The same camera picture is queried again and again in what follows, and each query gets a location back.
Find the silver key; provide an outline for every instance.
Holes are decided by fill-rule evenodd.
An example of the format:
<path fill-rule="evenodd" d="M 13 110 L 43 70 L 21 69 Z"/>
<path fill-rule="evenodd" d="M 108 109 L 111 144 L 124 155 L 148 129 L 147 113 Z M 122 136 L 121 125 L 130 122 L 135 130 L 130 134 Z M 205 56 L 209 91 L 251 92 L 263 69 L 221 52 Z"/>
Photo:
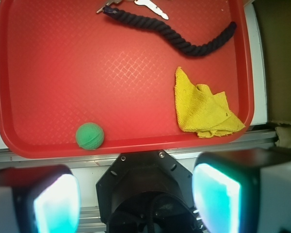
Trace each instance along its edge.
<path fill-rule="evenodd" d="M 166 19 L 166 20 L 169 19 L 168 15 L 165 14 L 159 7 L 157 7 L 157 5 L 151 2 L 151 0 L 135 0 L 134 2 L 139 6 L 146 6 L 151 11 L 161 16 L 163 19 Z"/>
<path fill-rule="evenodd" d="M 119 4 L 122 0 L 107 0 L 106 3 L 99 9 L 96 11 L 96 13 L 100 13 L 103 11 L 103 8 L 105 6 L 110 6 L 112 3 L 115 3 L 115 4 Z"/>

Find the yellow towel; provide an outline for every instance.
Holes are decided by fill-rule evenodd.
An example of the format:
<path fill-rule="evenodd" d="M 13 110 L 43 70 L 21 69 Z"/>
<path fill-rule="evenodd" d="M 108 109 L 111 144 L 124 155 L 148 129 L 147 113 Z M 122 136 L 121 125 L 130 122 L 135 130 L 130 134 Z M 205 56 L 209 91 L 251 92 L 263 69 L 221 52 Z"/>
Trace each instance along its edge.
<path fill-rule="evenodd" d="M 196 132 L 199 137 L 208 138 L 245 127 L 230 111 L 225 92 L 213 95 L 205 84 L 194 86 L 181 67 L 176 70 L 175 100 L 178 124 L 184 132 Z"/>

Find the ball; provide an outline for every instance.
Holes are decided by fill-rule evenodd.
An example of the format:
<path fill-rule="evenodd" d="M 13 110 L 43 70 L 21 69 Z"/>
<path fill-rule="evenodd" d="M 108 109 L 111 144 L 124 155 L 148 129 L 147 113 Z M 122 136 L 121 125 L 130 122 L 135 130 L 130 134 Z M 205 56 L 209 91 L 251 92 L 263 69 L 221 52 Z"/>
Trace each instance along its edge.
<path fill-rule="evenodd" d="M 101 146 L 104 132 L 97 124 L 85 123 L 78 128 L 76 140 L 79 147 L 85 150 L 94 150 Z"/>

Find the screw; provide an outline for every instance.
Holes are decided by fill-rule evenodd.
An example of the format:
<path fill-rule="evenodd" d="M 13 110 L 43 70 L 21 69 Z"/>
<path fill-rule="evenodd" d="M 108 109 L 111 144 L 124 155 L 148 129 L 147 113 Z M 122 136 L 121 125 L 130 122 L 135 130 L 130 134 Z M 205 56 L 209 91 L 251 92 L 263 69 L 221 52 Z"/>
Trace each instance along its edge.
<path fill-rule="evenodd" d="M 160 152 L 160 153 L 159 153 L 159 157 L 160 157 L 160 158 L 164 158 L 164 157 L 165 157 L 164 152 Z"/>

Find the rope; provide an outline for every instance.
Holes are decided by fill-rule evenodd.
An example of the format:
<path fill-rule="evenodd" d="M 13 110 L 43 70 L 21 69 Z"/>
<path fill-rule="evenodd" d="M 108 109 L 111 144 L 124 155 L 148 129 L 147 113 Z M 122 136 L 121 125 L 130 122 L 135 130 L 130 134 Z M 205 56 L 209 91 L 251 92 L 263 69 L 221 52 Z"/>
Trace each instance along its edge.
<path fill-rule="evenodd" d="M 190 42 L 187 42 L 169 25 L 156 18 L 137 16 L 117 8 L 111 8 L 110 6 L 105 6 L 103 8 L 103 13 L 123 24 L 127 24 L 132 27 L 157 31 L 176 49 L 187 56 L 193 57 L 206 56 L 222 47 L 227 41 L 229 41 L 230 38 L 232 38 L 237 27 L 235 22 L 231 22 L 228 27 L 225 28 L 212 41 L 201 46 L 196 46 L 192 45 Z"/>

